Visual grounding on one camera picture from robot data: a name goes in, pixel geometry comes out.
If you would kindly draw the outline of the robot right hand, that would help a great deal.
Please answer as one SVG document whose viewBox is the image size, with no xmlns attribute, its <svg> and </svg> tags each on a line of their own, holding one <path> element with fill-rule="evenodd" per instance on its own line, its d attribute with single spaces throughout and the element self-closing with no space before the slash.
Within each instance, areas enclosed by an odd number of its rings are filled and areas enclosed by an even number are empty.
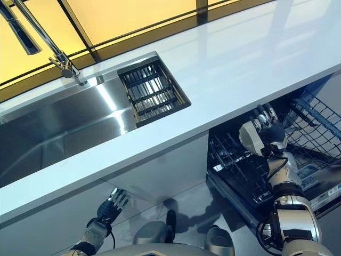
<svg viewBox="0 0 341 256">
<path fill-rule="evenodd" d="M 284 128 L 269 103 L 258 105 L 253 114 L 251 121 L 264 145 L 284 142 L 286 137 Z"/>
</svg>

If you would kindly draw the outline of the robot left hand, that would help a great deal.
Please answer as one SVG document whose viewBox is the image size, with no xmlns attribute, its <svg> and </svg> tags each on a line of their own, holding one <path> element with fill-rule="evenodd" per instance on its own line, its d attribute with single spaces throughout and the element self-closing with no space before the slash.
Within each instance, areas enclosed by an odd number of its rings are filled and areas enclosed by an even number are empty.
<svg viewBox="0 0 341 256">
<path fill-rule="evenodd" d="M 97 210 L 98 218 L 112 224 L 128 201 L 127 191 L 115 187 L 109 197 L 99 206 Z"/>
</svg>

